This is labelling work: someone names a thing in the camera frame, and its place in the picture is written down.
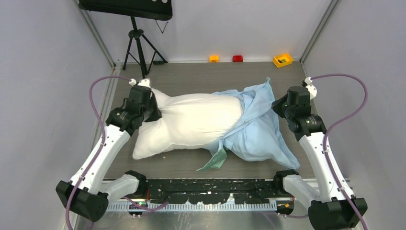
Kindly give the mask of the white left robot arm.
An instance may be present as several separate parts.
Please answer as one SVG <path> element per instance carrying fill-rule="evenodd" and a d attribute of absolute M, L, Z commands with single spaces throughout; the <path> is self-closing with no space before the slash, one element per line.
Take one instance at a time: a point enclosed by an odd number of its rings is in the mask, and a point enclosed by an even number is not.
<path fill-rule="evenodd" d="M 144 175 L 129 170 L 119 179 L 103 179 L 120 149 L 143 123 L 162 117 L 149 86 L 133 86 L 121 107 L 113 109 L 103 125 L 98 144 L 68 182 L 60 181 L 56 193 L 67 211 L 92 222 L 101 219 L 109 204 L 127 196 L 142 198 L 147 192 Z"/>

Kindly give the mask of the white pillow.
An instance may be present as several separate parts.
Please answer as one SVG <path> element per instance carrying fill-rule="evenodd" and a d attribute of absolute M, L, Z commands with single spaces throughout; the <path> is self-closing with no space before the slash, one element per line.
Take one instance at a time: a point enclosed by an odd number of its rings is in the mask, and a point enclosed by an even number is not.
<path fill-rule="evenodd" d="M 168 96 L 153 89 L 162 117 L 138 130 L 132 157 L 205 148 L 227 134 L 243 114 L 241 101 L 228 95 L 194 93 Z"/>

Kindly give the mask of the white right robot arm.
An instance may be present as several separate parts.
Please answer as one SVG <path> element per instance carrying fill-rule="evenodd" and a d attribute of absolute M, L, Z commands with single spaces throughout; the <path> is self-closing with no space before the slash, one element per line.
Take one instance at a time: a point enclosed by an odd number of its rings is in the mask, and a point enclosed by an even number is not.
<path fill-rule="evenodd" d="M 318 189 L 314 189 L 295 170 L 278 171 L 273 190 L 278 196 L 292 195 L 307 209 L 315 230 L 344 230 L 358 225 L 368 209 L 364 198 L 357 198 L 343 177 L 329 146 L 322 118 L 311 112 L 316 89 L 293 86 L 272 103 L 272 110 L 286 119 L 310 160 Z"/>

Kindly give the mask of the light blue pillowcase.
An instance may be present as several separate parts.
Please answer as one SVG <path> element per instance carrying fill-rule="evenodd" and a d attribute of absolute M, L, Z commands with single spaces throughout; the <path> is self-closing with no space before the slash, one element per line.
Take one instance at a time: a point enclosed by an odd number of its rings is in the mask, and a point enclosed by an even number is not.
<path fill-rule="evenodd" d="M 242 91 L 232 89 L 216 94 L 239 99 L 242 115 L 230 131 L 205 147 L 212 157 L 200 171 L 219 169 L 227 159 L 227 150 L 245 161 L 273 160 L 289 169 L 300 168 L 280 132 L 279 118 L 271 109 L 276 99 L 270 78 Z"/>

